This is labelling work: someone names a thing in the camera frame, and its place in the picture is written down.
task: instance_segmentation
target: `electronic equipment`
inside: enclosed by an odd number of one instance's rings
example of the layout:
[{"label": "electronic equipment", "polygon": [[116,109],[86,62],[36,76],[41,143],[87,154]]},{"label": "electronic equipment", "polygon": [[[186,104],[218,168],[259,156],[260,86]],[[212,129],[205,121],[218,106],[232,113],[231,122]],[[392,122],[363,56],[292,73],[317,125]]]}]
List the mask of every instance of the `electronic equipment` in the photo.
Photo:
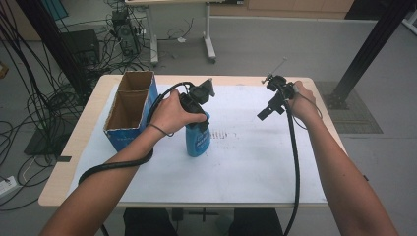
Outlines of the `electronic equipment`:
[{"label": "electronic equipment", "polygon": [[78,64],[91,66],[99,62],[99,44],[93,29],[62,32],[61,35]]},{"label": "electronic equipment", "polygon": [[[189,93],[180,94],[180,103],[185,111],[189,113],[202,113],[205,114],[204,110],[200,106],[209,101],[209,95],[215,96],[214,89],[212,86],[212,78],[207,79],[199,86],[190,87]],[[200,130],[203,132],[209,125],[209,119],[200,124]]]},{"label": "electronic equipment", "polygon": [[258,114],[258,118],[261,120],[265,120],[273,111],[276,111],[281,115],[285,111],[282,106],[285,105],[286,100],[292,99],[294,94],[298,92],[298,88],[292,82],[287,83],[285,78],[273,75],[286,60],[287,59],[284,57],[282,62],[262,81],[262,84],[268,82],[267,89],[276,91],[276,93],[268,102],[267,108]]},{"label": "electronic equipment", "polygon": [[116,37],[120,40],[123,55],[133,56],[139,54],[138,31],[132,27],[128,10],[113,11],[111,21]]}]

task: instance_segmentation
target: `hand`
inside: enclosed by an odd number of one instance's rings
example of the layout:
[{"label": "hand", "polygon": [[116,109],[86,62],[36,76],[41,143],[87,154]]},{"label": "hand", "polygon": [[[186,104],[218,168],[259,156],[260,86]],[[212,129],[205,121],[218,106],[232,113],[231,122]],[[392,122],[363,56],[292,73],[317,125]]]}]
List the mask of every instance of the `hand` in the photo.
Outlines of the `hand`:
[{"label": "hand", "polygon": [[295,93],[294,98],[288,101],[293,115],[306,125],[317,118],[320,119],[313,92],[307,90],[300,81],[294,84],[299,89],[299,92]]},{"label": "hand", "polygon": [[163,99],[154,111],[150,122],[170,134],[180,130],[189,123],[203,122],[205,114],[186,112],[180,103],[179,91],[174,89],[168,98]]}]

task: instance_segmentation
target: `table leg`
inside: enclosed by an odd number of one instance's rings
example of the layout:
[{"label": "table leg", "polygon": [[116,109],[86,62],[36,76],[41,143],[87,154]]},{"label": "table leg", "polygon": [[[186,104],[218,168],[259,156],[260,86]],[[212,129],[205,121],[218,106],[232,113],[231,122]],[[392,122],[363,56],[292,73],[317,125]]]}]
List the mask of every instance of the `table leg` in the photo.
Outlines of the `table leg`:
[{"label": "table leg", "polygon": [[411,15],[410,19],[402,20],[402,23],[408,27],[411,31],[417,34],[417,28],[414,26],[414,23],[417,21],[417,10]]},{"label": "table leg", "polygon": [[150,37],[150,63],[153,66],[156,66],[158,63],[157,58],[157,39],[156,34],[154,34],[153,31],[153,24],[152,24],[152,12],[150,10],[150,6],[145,6],[145,13],[147,14],[147,20],[148,20],[148,31],[149,31],[149,37]]},{"label": "table leg", "polygon": [[209,36],[209,11],[210,11],[210,4],[209,2],[207,2],[206,3],[206,31],[204,32],[204,40],[206,43],[206,48],[208,50],[208,59],[210,59],[212,63],[215,63],[214,48],[212,47],[211,37]]}]

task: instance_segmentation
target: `human arm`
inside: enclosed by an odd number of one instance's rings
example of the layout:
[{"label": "human arm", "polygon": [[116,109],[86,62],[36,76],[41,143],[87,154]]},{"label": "human arm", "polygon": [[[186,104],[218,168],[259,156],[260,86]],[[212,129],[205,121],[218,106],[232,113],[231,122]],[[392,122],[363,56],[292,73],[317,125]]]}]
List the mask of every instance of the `human arm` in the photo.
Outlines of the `human arm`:
[{"label": "human arm", "polygon": [[[175,89],[158,105],[150,122],[166,133],[173,133],[186,124],[206,119],[204,114],[185,112]],[[147,127],[106,163],[144,158],[163,137],[156,128]],[[138,168],[112,169],[91,175],[56,210],[41,235],[94,235],[122,198]]]},{"label": "human arm", "polygon": [[289,105],[309,132],[323,190],[341,235],[397,235],[378,196],[320,118],[312,92],[301,82],[295,85],[304,97],[296,94]]}]

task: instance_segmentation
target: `black pole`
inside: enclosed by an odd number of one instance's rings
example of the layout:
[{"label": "black pole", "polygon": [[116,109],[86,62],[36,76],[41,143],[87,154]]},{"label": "black pole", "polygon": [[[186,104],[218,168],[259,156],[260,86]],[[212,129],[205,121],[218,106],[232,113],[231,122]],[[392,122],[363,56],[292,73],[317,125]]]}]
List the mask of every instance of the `black pole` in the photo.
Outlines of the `black pole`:
[{"label": "black pole", "polygon": [[328,108],[347,108],[345,102],[347,96],[401,24],[414,2],[415,0],[392,0],[390,2],[332,94],[325,95]]},{"label": "black pole", "polygon": [[16,0],[37,34],[74,88],[83,105],[89,100],[91,86],[84,71],[73,58],[61,37],[61,32],[41,0]]}]

